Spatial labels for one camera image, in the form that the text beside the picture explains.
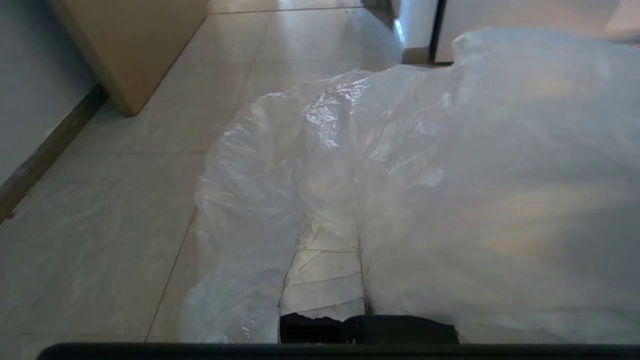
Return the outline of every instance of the wooden baseboard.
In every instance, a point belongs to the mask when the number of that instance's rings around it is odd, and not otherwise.
[[[6,218],[12,217],[13,209],[29,189],[36,185],[108,97],[102,85],[95,85],[40,144],[33,155],[0,186],[0,224]]]

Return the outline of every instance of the plastic bag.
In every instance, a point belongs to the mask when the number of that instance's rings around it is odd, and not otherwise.
[[[311,218],[357,238],[375,313],[471,342],[640,341],[640,53],[512,29],[454,46],[451,68],[269,95],[225,133],[196,196],[225,259],[189,294],[186,340],[276,341]]]

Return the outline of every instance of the transparent plastic sheet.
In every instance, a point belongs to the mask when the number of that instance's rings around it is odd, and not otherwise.
[[[640,342],[640,53],[512,29],[454,46],[451,68],[263,97],[225,133],[196,196],[225,255],[186,340],[276,341],[312,219],[358,238],[375,313],[479,343]]]

